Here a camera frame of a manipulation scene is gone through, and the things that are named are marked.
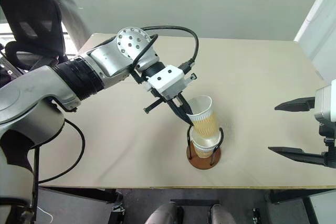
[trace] white cable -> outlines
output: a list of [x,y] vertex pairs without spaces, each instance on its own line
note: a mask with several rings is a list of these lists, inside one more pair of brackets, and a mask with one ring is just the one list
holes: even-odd
[[53,222],[53,219],[54,219],[53,216],[50,213],[48,213],[47,211],[44,211],[42,208],[40,208],[40,207],[37,207],[37,208],[40,209],[42,212],[44,212],[45,214],[47,214],[47,215],[49,215],[51,217],[51,221],[48,222],[48,224],[51,224]]

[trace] table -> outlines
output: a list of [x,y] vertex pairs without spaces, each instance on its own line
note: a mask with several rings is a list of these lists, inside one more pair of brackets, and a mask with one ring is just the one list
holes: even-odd
[[[81,49],[110,38],[93,34]],[[160,36],[154,48],[165,64],[178,66],[194,50],[193,38]],[[326,150],[319,123],[310,112],[275,111],[282,102],[314,96],[326,83],[300,46],[292,41],[201,38],[198,79],[183,91],[213,98],[224,125],[222,157],[212,169],[199,170],[186,158],[187,124],[166,104],[150,114],[155,101],[132,77],[82,102],[65,117],[86,136],[81,162],[48,186],[92,188],[332,188],[336,170],[294,162],[268,146]],[[40,150],[40,179],[68,168],[80,152],[79,135],[66,125]]]

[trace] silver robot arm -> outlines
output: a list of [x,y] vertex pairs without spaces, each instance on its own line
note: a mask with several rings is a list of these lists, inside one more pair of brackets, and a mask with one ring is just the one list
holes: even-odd
[[146,113],[165,102],[192,124],[181,92],[196,79],[195,74],[185,79],[194,59],[179,67],[165,66],[152,47],[157,37],[136,27],[124,28],[76,59],[43,66],[0,89],[0,223],[6,222],[14,207],[21,208],[23,215],[31,207],[33,171],[27,153],[54,139],[64,125],[64,116],[52,101],[65,111],[75,111],[82,100],[131,74],[158,98],[144,109]]

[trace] white paper cup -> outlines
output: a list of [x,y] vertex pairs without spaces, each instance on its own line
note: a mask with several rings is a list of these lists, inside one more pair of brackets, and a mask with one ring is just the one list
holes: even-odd
[[194,130],[203,138],[211,138],[218,134],[218,122],[211,97],[199,95],[190,99],[188,104],[193,114],[187,115],[194,124]]
[[217,130],[217,134],[210,138],[201,137],[196,131],[194,131],[194,127],[190,129],[191,140],[195,147],[195,152],[200,158],[208,158],[212,155],[214,148],[217,144],[219,144],[221,139],[221,133]]

